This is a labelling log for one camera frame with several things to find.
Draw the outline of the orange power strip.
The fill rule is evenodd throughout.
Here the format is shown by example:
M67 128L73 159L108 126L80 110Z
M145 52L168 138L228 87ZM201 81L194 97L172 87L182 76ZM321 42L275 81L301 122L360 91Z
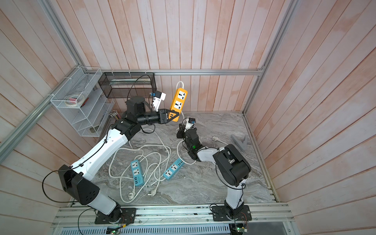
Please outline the orange power strip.
M184 88L178 88L173 102L171 104L170 110L178 111L181 114L187 97L188 92ZM169 119L172 119L172 121L177 122L179 120L179 117Z

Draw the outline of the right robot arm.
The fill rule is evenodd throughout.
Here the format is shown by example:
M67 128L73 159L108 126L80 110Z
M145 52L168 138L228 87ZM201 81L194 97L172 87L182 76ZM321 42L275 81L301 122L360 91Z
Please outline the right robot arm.
M223 148L204 146L196 128L182 127L176 137L183 140L188 155L194 161L215 164L216 173L221 174L219 180L228 188L224 208L230 215L240 213L244 207L244 189L251 167L238 149L232 144Z

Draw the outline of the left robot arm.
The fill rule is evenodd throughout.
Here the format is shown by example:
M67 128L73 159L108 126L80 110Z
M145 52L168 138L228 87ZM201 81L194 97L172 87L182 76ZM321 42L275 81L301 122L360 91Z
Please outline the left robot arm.
M81 205L87 205L109 217L112 223L120 218L120 204L92 183L95 174L143 125L166 124L179 116L179 112L168 109L147 111L147 103L143 97L132 97L126 105L126 112L109 128L106 136L95 147L71 166L63 165L58 171L66 193Z

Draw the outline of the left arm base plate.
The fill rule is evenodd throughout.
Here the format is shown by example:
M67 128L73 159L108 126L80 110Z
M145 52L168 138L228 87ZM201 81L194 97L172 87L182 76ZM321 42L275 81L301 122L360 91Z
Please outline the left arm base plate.
M115 208L109 215L98 212L95 224L132 224L136 215L136 208Z

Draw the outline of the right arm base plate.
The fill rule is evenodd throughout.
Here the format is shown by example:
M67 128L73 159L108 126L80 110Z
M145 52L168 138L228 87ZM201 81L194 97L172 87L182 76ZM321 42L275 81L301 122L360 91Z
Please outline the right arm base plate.
M211 204L209 206L214 221L251 221L252 216L249 206L242 204L239 208L233 210L230 206L219 206Z

